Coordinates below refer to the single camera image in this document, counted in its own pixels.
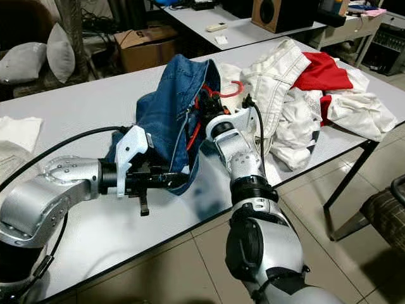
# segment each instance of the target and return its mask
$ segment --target gray pillow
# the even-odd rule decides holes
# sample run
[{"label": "gray pillow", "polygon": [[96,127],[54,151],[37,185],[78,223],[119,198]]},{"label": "gray pillow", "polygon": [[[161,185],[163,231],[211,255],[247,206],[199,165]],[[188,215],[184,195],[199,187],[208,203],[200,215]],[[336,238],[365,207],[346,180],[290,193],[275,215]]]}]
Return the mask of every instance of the gray pillow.
[{"label": "gray pillow", "polygon": [[13,47],[0,60],[0,83],[22,84],[37,79],[45,58],[46,44],[28,42]]},{"label": "gray pillow", "polygon": [[58,23],[49,34],[46,57],[51,71],[64,84],[75,70],[75,53],[66,32]]}]

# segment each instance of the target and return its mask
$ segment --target denim jacket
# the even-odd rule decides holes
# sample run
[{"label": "denim jacket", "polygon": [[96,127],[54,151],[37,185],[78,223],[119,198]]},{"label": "denim jacket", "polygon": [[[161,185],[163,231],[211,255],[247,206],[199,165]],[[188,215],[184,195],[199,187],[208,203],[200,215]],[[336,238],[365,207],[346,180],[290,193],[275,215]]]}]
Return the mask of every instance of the denim jacket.
[{"label": "denim jacket", "polygon": [[214,61],[195,62],[176,55],[167,64],[156,92],[137,102],[136,124],[151,134],[154,148],[170,164],[170,172],[190,174],[187,184],[171,190],[177,195],[187,190],[198,169],[198,151],[205,131],[200,130],[189,151],[186,147],[198,123],[194,100],[204,83],[214,91],[220,90]]}]

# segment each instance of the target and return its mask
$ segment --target wooden speaker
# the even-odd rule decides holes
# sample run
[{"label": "wooden speaker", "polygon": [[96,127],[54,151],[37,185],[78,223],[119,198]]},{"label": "wooden speaker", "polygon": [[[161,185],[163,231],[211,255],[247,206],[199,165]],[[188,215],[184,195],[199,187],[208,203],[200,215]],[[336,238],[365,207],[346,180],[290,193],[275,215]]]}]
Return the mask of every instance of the wooden speaker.
[{"label": "wooden speaker", "polygon": [[273,33],[312,26],[320,0],[254,0],[252,22]]}]

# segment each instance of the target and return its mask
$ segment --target desk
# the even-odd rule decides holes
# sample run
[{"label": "desk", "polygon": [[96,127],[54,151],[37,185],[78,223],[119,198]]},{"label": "desk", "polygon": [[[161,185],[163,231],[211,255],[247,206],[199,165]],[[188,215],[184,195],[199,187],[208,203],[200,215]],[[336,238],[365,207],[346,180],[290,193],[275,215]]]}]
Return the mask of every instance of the desk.
[{"label": "desk", "polygon": [[[221,6],[215,6],[213,9],[202,11],[194,11],[192,8],[173,10],[166,7],[164,11],[222,51],[298,32],[304,32],[306,30],[326,27],[326,25],[322,23],[314,22],[312,27],[304,27],[297,30],[274,34],[253,24],[250,18],[240,19],[233,16],[233,14],[225,11]],[[228,28],[213,33],[209,33],[205,30],[207,26],[220,22],[225,22],[228,25]],[[228,44],[219,45],[216,43],[215,37],[219,35],[224,35],[228,40]]]},{"label": "desk", "polygon": [[373,41],[374,35],[381,25],[385,14],[377,17],[368,16],[346,16],[346,21],[341,27],[327,26],[321,30],[314,31],[309,45],[320,50],[324,46],[354,40],[363,37],[356,58],[355,66],[360,66],[367,50]]},{"label": "desk", "polygon": [[[282,39],[238,47],[209,56],[216,63],[226,62],[247,67],[256,58],[277,46]],[[314,49],[297,42],[303,51]],[[157,88],[164,66],[135,73],[96,80],[71,87],[34,94],[0,103],[1,115],[13,118],[44,119],[35,154],[85,130],[107,125],[130,125],[137,100]],[[370,89],[387,108],[405,121],[405,92],[372,76]],[[59,155],[103,157],[111,142],[109,134],[87,137],[63,147],[47,160]],[[366,139],[323,127],[308,166],[296,172],[283,172],[266,157],[269,183],[279,186],[320,166],[355,147]],[[204,195],[204,201],[196,193]],[[38,282],[48,298],[68,288],[83,284],[117,266],[140,256],[145,250],[169,241],[204,221],[213,219],[231,208],[229,177],[217,155],[201,153],[199,171],[190,189],[181,196],[155,189],[148,191],[151,214],[139,216],[138,199],[117,199],[113,195],[85,201],[70,210],[70,218],[58,254],[49,273]],[[52,247],[56,235],[50,242]]]}]

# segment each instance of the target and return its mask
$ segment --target red fabric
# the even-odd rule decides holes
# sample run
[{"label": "red fabric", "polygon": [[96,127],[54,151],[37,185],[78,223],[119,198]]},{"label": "red fabric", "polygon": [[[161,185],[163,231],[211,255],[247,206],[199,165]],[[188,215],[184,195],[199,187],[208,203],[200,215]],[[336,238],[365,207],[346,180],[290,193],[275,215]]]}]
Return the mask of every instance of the red fabric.
[{"label": "red fabric", "polygon": [[324,125],[330,125],[332,122],[328,119],[328,109],[332,102],[331,95],[326,95],[321,98],[321,127]]},{"label": "red fabric", "polygon": [[335,60],[327,53],[305,53],[311,64],[298,77],[294,87],[303,91],[352,89],[353,85],[343,68],[338,68]]}]

